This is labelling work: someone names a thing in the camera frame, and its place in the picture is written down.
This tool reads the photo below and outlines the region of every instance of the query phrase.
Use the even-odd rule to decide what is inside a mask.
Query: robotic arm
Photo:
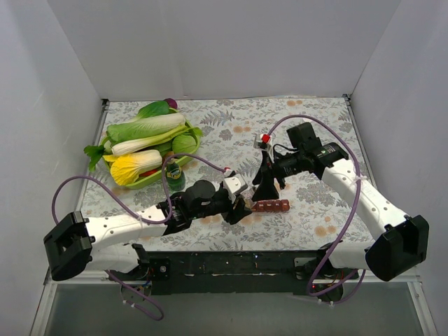
[[[277,200],[275,179],[284,188],[285,178],[307,171],[329,185],[348,204],[353,204],[359,178],[347,153],[336,143],[322,145],[308,122],[287,132],[294,150],[285,155],[275,152],[270,136],[262,134],[255,140],[255,147],[262,151],[262,164],[253,180],[253,185],[258,187],[252,201]],[[192,220],[216,214],[221,214],[231,225],[238,223],[251,213],[241,194],[248,186],[240,174],[233,171],[227,174],[218,187],[201,180],[185,192],[173,194],[170,197],[173,216],[163,224],[148,225],[142,218],[166,219],[167,201],[139,211],[137,219],[127,214],[84,218],[79,211],[69,213],[44,239],[52,278],[70,279],[83,270],[130,274],[146,259],[146,252],[136,244],[128,244],[130,241],[180,232],[188,229]],[[425,260],[428,224],[421,216],[411,218],[393,206],[368,181],[362,181],[361,185],[357,214],[374,242],[341,241],[331,253],[325,271],[328,268],[371,270],[381,280],[389,281]],[[320,259],[329,246],[321,248]]]

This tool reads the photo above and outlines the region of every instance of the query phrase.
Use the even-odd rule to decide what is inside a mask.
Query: bottle label
[[[173,170],[169,171],[167,174],[167,177],[177,180],[182,175],[181,168],[174,168]]]

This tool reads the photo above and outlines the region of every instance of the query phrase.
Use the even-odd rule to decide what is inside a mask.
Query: purple vegetable
[[[164,102],[167,102],[169,107],[171,107],[172,109],[176,109],[177,110],[177,103],[174,99],[172,98],[166,98],[163,99]]]

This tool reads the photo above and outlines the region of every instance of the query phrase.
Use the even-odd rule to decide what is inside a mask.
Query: green bowl
[[[193,127],[188,120],[186,121],[185,125],[187,127]],[[191,136],[193,138],[195,138],[195,140],[196,140],[196,147],[195,147],[195,149],[192,152],[190,152],[190,154],[194,154],[199,149],[200,144],[201,144],[201,140],[200,140],[200,137],[197,136],[192,130],[190,130],[189,132],[190,132]],[[101,145],[104,145],[106,142],[107,142],[107,138],[104,138],[101,141]],[[190,157],[190,156],[183,156],[180,159],[177,159],[176,163],[179,166],[183,166],[183,165],[189,163],[189,161],[191,161],[192,159],[193,158]],[[109,171],[110,171],[111,168],[110,168],[108,162],[106,162],[104,158],[103,158],[103,161],[106,164],[107,169],[109,169]],[[162,172],[160,171],[160,169],[161,168],[159,168],[157,172],[155,172],[154,174],[152,174],[150,176],[139,177],[139,179],[137,181],[135,181],[135,182],[133,182],[131,184],[124,185],[124,187],[135,190],[135,189],[142,189],[142,188],[144,188],[146,186],[149,186],[150,184],[152,184],[152,183],[154,183],[156,181],[159,181],[162,178]]]

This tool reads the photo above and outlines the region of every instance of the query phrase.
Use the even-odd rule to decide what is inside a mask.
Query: floral tablecloth
[[[147,101],[113,102],[107,112],[104,130],[122,123],[148,104]],[[204,137],[197,154],[221,167],[231,167],[250,183],[255,176],[261,154],[253,148],[255,134],[267,132],[280,118],[290,114],[314,116],[333,128],[345,140],[367,175],[364,158],[343,98],[257,98],[179,101],[179,110],[202,129]],[[275,143],[289,146],[286,129],[303,122],[291,119],[275,132]],[[314,125],[323,143],[334,141],[325,129]],[[199,179],[222,181],[219,171],[197,161],[184,166],[187,187]],[[221,216],[195,220],[189,230],[165,237],[143,237],[149,251],[198,250],[284,250],[317,249],[336,238],[350,208],[338,194],[315,176],[302,173],[286,180],[281,198],[288,199],[291,209],[285,214],[252,214],[236,225],[228,225]],[[112,178],[106,185],[131,209],[145,209],[164,199],[160,181],[140,190],[117,186]],[[124,211],[96,184],[89,181],[82,205],[84,216],[113,216]],[[346,240],[364,242],[370,234],[358,217],[346,233]]]

